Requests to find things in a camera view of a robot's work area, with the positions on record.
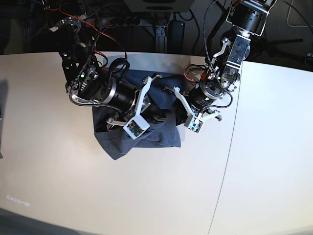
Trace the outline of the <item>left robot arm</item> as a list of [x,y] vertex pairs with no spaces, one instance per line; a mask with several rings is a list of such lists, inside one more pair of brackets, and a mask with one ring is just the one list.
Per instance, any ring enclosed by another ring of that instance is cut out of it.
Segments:
[[209,40],[204,37],[204,65],[190,63],[183,69],[184,78],[193,86],[190,91],[178,88],[172,93],[181,101],[176,110],[177,124],[202,124],[206,119],[220,119],[221,105],[215,102],[231,95],[239,86],[243,61],[249,56],[252,36],[261,36],[274,0],[233,0],[224,20],[232,25],[222,38],[222,48],[209,55]]

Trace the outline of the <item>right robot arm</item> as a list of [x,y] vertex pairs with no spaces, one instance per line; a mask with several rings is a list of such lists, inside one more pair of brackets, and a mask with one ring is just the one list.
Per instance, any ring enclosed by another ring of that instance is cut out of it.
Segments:
[[81,0],[44,1],[48,28],[58,39],[58,52],[66,78],[66,93],[74,105],[91,107],[97,131],[114,129],[143,132],[166,120],[149,95],[152,78],[131,80],[127,56],[98,60],[100,37],[108,23],[90,21]]

